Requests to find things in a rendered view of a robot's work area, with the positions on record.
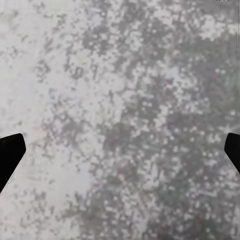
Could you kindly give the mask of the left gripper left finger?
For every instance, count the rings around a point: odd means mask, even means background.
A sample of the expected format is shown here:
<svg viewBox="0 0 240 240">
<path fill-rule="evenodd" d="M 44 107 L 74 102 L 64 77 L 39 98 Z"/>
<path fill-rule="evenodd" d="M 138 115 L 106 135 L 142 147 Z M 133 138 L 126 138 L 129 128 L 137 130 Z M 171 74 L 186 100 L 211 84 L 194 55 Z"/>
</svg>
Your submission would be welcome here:
<svg viewBox="0 0 240 240">
<path fill-rule="evenodd" d="M 0 193 L 26 153 L 22 133 L 0 138 Z"/>
</svg>

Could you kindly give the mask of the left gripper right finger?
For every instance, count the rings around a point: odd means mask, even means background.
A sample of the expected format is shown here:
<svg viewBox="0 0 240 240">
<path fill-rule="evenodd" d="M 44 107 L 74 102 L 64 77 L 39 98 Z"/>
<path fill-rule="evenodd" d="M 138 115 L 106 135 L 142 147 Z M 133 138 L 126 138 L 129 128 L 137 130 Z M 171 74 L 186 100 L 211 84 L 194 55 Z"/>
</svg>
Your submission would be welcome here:
<svg viewBox="0 0 240 240">
<path fill-rule="evenodd" d="M 227 135 L 224 151 L 240 173 L 240 134 L 230 132 Z"/>
</svg>

